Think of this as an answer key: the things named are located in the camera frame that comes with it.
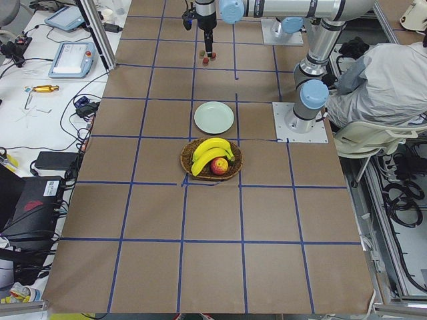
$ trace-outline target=round plate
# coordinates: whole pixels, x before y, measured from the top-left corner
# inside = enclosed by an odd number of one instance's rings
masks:
[[[226,132],[233,125],[234,114],[227,105],[210,101],[197,108],[194,121],[200,130],[217,135]]]

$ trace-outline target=fruit basket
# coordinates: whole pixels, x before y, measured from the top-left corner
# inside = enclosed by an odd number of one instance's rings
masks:
[[[243,157],[240,148],[235,144],[230,142],[230,147],[234,155],[234,161],[228,161],[229,166],[226,173],[223,175],[215,175],[212,173],[209,163],[201,170],[201,172],[194,176],[191,173],[191,166],[193,165],[193,153],[197,149],[197,147],[207,140],[207,138],[196,139],[192,142],[188,143],[181,152],[181,165],[183,169],[194,179],[199,180],[208,180],[208,181],[223,181],[230,179],[238,174],[243,165]]]

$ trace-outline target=apple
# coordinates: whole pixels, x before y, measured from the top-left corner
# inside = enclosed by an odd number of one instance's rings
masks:
[[[211,171],[214,175],[223,175],[228,170],[228,161],[218,157],[211,161]]]

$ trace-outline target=banana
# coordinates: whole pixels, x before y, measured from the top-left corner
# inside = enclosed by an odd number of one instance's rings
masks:
[[[214,137],[200,143],[200,145],[193,152],[193,162],[196,162],[206,151],[212,148],[224,149],[227,151],[227,159],[229,161],[234,161],[234,155],[232,152],[232,147],[230,146],[230,142],[219,137]]]
[[[211,148],[203,153],[199,159],[191,166],[191,173],[194,176],[199,175],[201,170],[211,161],[218,157],[227,157],[228,152],[222,148]]]

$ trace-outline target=brown bowl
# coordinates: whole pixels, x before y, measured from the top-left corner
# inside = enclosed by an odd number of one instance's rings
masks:
[[[243,165],[243,157],[240,148],[233,142],[230,142],[230,146],[232,148],[232,152],[234,154],[234,162],[228,161],[228,170],[223,175],[215,175],[212,173],[210,165],[207,164],[199,173],[199,175],[194,176],[191,173],[191,166],[193,165],[193,152],[203,141],[208,138],[196,139],[192,142],[188,143],[181,152],[181,165],[183,169],[193,178],[199,180],[208,180],[208,181],[223,181],[230,179],[238,174]]]

